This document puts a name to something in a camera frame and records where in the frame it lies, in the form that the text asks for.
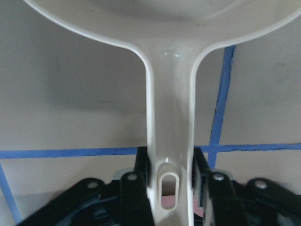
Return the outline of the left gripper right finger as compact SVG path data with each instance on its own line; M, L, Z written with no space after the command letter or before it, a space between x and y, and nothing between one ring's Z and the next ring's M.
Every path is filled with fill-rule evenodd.
M196 226L299 226L301 197L282 185L253 178L245 185L210 169L200 148L194 148L192 187L203 216Z

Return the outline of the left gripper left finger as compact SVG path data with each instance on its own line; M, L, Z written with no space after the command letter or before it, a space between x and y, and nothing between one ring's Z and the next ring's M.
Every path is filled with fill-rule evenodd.
M138 147L135 167L105 184L85 178L24 219L22 226L152 226L147 185L150 161Z

